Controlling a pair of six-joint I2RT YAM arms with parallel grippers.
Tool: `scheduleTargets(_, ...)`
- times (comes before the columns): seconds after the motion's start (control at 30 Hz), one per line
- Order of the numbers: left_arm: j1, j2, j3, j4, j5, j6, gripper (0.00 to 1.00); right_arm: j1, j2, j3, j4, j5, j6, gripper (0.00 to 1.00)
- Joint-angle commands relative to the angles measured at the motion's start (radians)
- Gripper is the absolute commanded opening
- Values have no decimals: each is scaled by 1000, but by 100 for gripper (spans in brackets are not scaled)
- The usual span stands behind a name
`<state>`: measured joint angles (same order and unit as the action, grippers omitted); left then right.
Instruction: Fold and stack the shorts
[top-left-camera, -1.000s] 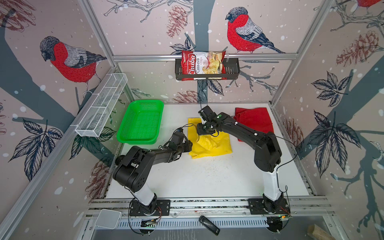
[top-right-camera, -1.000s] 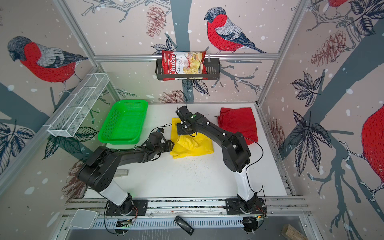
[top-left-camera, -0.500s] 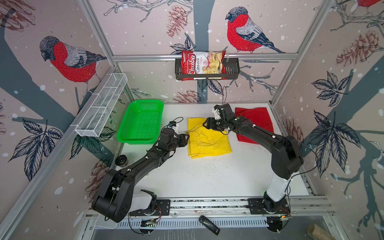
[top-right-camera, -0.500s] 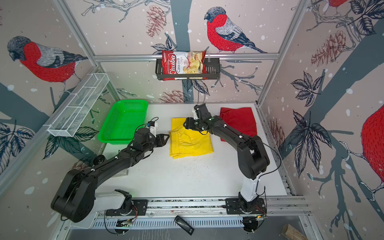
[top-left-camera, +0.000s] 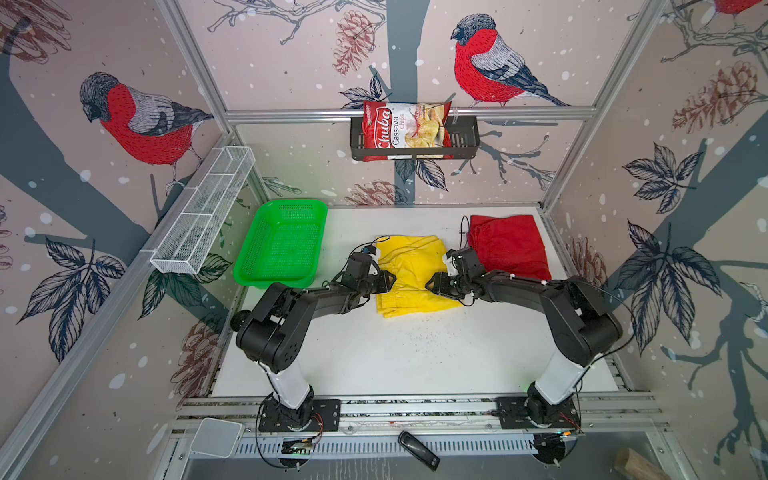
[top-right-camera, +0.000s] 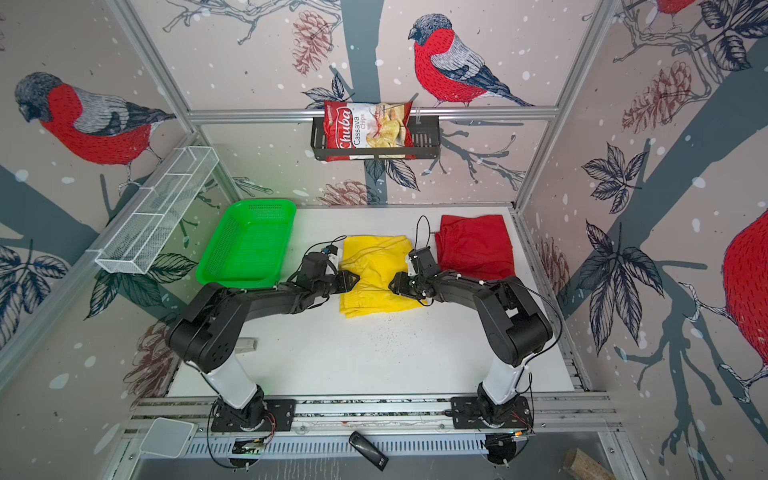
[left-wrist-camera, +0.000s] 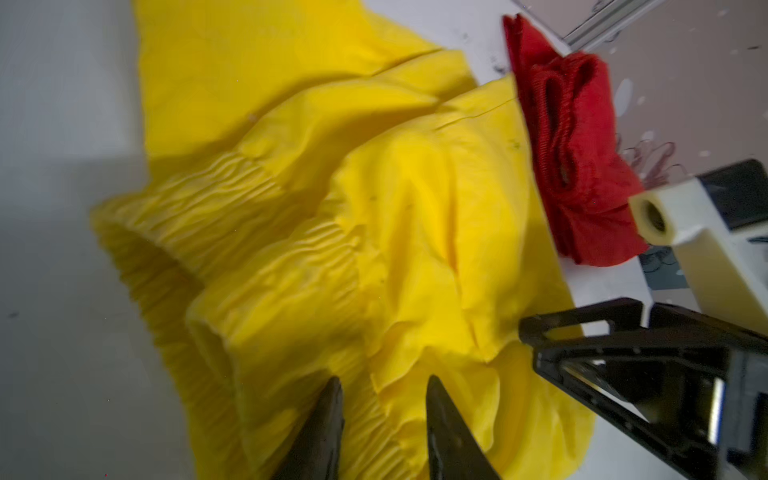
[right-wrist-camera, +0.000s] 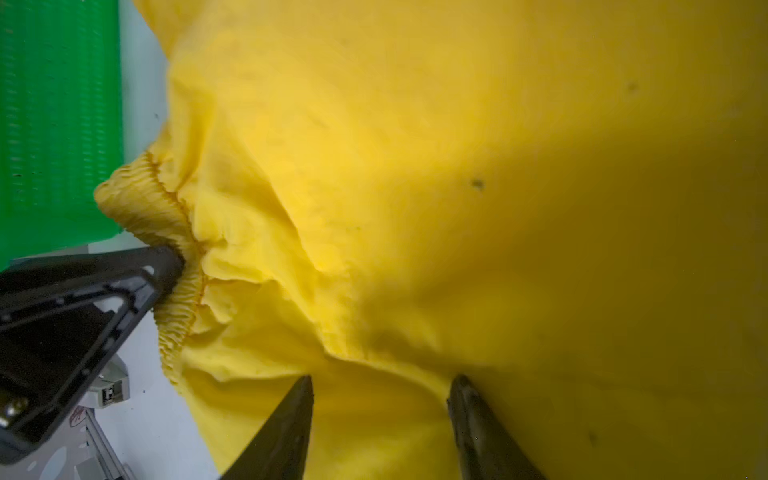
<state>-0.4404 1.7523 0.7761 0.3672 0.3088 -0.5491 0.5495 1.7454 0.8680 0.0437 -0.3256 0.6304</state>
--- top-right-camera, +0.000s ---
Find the yellow shorts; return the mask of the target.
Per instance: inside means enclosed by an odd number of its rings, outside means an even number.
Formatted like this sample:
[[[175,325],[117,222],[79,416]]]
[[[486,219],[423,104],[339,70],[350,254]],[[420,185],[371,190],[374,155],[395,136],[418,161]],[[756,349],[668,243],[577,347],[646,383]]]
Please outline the yellow shorts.
[[[389,284],[407,271],[412,243],[406,236],[352,236],[344,240],[341,269],[359,276],[353,289],[341,295],[340,312],[346,318],[397,313],[421,308],[413,299],[395,295]]]

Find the red shorts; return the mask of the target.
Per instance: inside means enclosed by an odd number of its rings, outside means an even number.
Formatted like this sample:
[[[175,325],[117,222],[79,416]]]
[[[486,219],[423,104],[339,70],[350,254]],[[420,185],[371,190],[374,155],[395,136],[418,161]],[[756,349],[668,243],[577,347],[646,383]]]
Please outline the red shorts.
[[[515,276],[513,246],[502,215],[443,215],[435,241],[442,270],[484,281]]]

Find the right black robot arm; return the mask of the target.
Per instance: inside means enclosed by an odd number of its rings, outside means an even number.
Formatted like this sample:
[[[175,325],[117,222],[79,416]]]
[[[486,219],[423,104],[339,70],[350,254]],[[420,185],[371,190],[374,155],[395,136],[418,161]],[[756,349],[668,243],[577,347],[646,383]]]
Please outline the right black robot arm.
[[[481,280],[443,270],[428,247],[412,250],[408,260],[412,270],[396,273],[390,291],[419,303],[452,303],[476,311],[495,355],[479,385],[479,400],[492,407],[513,400],[525,368],[553,337],[533,292],[516,276]]]

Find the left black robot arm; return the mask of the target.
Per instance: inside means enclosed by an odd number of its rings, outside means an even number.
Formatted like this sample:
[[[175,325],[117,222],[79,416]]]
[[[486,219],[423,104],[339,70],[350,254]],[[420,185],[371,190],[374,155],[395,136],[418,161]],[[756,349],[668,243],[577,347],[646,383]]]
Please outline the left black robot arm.
[[[226,407],[247,428],[266,417],[263,389],[236,358],[235,345],[245,323],[274,315],[294,315],[318,306],[317,300],[351,292],[360,276],[335,266],[323,252],[305,254],[287,281],[264,289],[205,285],[166,334],[167,346],[195,368]]]

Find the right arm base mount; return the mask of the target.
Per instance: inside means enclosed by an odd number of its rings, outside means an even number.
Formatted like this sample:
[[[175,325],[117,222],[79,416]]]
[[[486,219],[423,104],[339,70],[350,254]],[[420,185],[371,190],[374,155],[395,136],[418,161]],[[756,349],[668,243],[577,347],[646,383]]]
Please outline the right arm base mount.
[[[478,385],[475,396],[452,397],[445,414],[452,419],[457,430],[507,428],[528,431],[532,429],[534,420],[528,397],[515,394],[510,400],[497,405],[482,384]]]

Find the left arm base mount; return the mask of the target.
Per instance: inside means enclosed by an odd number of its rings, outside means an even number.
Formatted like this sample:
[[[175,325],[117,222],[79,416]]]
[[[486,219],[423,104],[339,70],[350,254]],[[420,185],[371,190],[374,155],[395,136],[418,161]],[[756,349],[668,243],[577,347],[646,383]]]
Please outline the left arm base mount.
[[[213,404],[210,429],[215,433],[288,432],[296,407],[295,399],[266,398],[261,388],[242,409],[230,406],[219,397]]]

